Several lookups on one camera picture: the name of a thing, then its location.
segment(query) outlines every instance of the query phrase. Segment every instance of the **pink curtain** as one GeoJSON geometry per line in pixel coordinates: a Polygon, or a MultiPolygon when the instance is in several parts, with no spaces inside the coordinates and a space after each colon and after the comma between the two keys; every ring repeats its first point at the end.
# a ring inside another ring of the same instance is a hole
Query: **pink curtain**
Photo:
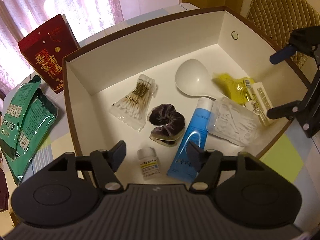
{"type": "Polygon", "coordinates": [[[0,0],[0,90],[4,94],[33,72],[20,54],[18,41],[57,14],[65,14],[78,41],[123,21],[119,0],[0,0]]]}

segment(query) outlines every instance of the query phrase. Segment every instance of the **blue tube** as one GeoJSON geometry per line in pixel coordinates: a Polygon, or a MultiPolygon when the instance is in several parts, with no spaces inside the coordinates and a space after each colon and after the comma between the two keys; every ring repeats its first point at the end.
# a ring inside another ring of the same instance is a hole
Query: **blue tube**
{"type": "Polygon", "coordinates": [[[213,101],[209,98],[200,98],[197,108],[193,113],[186,133],[180,143],[179,149],[167,172],[167,175],[185,182],[193,182],[197,172],[191,165],[187,156],[186,147],[189,141],[194,142],[201,149],[207,139],[207,123],[210,117],[213,101]]]}

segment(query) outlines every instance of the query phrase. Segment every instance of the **yellow package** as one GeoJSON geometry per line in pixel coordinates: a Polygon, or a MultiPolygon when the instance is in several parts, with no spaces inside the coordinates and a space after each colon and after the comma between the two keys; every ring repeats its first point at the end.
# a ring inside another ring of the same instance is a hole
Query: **yellow package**
{"type": "Polygon", "coordinates": [[[244,105],[246,102],[252,100],[252,93],[250,91],[251,84],[254,83],[252,78],[244,77],[234,79],[229,74],[224,73],[213,78],[213,82],[222,89],[228,98],[240,105],[244,105]]]}

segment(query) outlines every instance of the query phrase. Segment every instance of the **red box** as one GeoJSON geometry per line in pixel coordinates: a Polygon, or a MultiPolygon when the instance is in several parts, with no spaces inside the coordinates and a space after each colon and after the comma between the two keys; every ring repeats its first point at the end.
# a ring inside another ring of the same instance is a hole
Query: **red box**
{"type": "Polygon", "coordinates": [[[18,42],[34,70],[57,94],[63,91],[62,58],[79,49],[64,15],[58,14],[18,42]]]}

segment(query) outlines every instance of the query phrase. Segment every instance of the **product box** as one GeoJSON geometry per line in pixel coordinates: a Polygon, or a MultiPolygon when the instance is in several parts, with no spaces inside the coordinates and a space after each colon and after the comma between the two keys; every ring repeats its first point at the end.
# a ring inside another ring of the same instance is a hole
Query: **product box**
{"type": "MultiPolygon", "coordinates": [[[[133,91],[143,73],[158,86],[148,113],[160,104],[172,104],[185,117],[187,127],[198,98],[177,89],[175,74],[183,62],[192,58],[207,68],[210,77],[229,73],[236,79],[251,77],[255,82],[262,82],[273,106],[302,100],[307,92],[302,80],[306,78],[294,62],[289,59],[272,65],[269,61],[270,55],[279,49],[269,37],[227,7],[156,18],[80,48],[63,62],[66,111],[76,154],[109,150],[124,140],[127,154],[116,176],[125,187],[127,183],[145,184],[137,151],[143,146],[152,147],[161,163],[161,176],[148,183],[182,183],[166,175],[179,143],[165,147],[152,141],[149,136],[154,125],[147,121],[141,132],[137,132],[109,113],[112,104],[133,91]]],[[[247,151],[257,156],[276,142],[288,122],[286,118],[276,120],[246,147],[208,134],[204,149],[233,156],[247,151]]]]}
{"type": "Polygon", "coordinates": [[[57,94],[63,91],[62,58],[79,48],[64,15],[46,21],[18,42],[34,70],[57,94]]]}

